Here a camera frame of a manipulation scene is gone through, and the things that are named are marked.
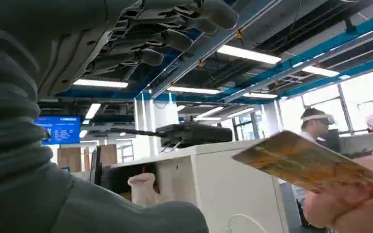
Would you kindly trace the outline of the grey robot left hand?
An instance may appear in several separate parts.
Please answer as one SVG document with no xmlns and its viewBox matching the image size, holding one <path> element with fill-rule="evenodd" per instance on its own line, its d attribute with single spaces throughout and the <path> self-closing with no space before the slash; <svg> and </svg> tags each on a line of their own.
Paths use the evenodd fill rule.
<svg viewBox="0 0 373 233">
<path fill-rule="evenodd" d="M 222 0 L 0 0 L 0 233 L 206 233 L 189 202 L 141 207 L 51 162 L 37 101 L 69 88 L 128 9 L 196 9 L 223 29 Z"/>
</svg>

